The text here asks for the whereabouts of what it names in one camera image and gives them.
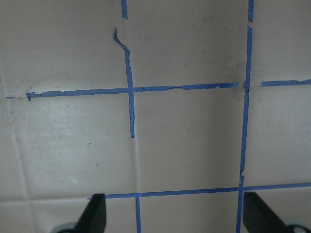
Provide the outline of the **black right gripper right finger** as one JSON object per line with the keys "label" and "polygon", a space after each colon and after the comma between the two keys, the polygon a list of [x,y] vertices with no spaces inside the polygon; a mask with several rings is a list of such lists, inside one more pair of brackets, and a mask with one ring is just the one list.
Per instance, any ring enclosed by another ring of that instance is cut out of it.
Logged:
{"label": "black right gripper right finger", "polygon": [[255,192],[245,192],[243,195],[242,220],[249,233],[292,232]]}

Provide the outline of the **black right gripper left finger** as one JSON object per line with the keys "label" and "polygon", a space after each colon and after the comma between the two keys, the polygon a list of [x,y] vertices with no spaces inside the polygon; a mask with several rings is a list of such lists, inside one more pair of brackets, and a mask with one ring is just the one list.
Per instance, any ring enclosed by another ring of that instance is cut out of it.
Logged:
{"label": "black right gripper left finger", "polygon": [[94,194],[77,224],[75,233],[103,233],[106,228],[105,194]]}

